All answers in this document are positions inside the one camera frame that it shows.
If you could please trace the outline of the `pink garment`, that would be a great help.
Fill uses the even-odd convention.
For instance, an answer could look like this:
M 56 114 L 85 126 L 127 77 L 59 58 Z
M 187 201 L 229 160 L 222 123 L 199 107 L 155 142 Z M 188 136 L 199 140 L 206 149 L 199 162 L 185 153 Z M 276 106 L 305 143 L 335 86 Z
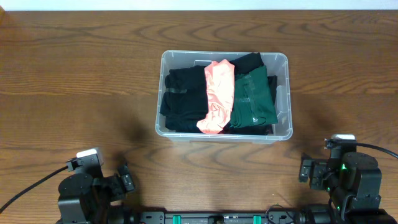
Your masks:
M 197 122 L 205 134 L 218 134 L 231 120 L 234 103 L 234 65 L 228 60 L 212 61 L 205 67 L 208 113 Z

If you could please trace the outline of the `red plaid flannel shirt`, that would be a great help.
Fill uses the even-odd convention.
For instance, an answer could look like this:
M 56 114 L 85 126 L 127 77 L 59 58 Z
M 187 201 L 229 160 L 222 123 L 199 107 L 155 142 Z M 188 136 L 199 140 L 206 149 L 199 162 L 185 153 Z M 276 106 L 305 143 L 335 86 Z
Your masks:
M 271 124 L 263 126 L 246 126 L 243 128 L 234 128 L 229 123 L 223 128 L 220 134 L 242 134 L 242 135 L 269 135 L 273 134 Z

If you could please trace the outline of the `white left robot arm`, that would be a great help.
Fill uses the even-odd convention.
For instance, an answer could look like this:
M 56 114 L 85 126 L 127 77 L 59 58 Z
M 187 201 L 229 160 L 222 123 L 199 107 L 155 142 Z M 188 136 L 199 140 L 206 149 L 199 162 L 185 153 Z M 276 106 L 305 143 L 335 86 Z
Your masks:
M 67 169 L 74 174 L 58 186 L 58 208 L 61 213 L 58 223 L 139 223 L 132 209 L 112 205 L 124 200 L 128 193 L 136 189 L 127 164 L 119 166 L 116 174 L 105 177 L 101 161 L 95 153 L 68 160 Z

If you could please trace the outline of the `black cloth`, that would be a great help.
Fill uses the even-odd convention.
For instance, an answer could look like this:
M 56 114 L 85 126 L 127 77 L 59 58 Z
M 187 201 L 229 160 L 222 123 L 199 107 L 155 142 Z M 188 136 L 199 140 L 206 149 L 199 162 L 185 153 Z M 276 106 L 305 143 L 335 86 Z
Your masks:
M 169 70 L 160 114 L 165 127 L 177 133 L 200 133 L 197 122 L 208 113 L 208 97 L 204 66 Z

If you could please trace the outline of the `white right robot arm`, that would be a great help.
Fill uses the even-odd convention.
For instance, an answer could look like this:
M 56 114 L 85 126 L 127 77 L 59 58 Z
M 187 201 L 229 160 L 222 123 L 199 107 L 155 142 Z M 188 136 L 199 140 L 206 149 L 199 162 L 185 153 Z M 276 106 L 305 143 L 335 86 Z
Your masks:
M 328 146 L 329 159 L 302 155 L 299 181 L 324 190 L 329 200 L 326 205 L 307 205 L 294 223 L 397 223 L 380 208 L 382 172 L 376 158 L 358 152 L 358 146 Z

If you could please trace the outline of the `dark green garment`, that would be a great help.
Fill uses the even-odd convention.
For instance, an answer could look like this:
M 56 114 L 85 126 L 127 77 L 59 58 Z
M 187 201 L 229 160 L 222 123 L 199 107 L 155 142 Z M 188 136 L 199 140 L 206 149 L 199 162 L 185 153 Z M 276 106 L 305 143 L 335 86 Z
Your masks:
M 229 123 L 234 129 L 278 123 L 265 65 L 238 75 Z

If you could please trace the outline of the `black garment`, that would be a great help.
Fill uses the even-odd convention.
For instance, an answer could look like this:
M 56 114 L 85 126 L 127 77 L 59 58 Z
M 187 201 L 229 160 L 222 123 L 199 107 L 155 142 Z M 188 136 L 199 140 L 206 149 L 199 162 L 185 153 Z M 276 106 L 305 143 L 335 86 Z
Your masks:
M 238 79 L 239 74 L 249 73 L 256 68 L 265 65 L 259 53 L 247 54 L 245 56 L 230 61 L 230 63 L 232 63 L 235 66 L 234 68 L 235 81 Z M 277 95 L 277 77 L 275 75 L 273 76 L 268 75 L 268 82 L 271 89 L 272 100 L 274 101 L 275 105 L 276 95 Z

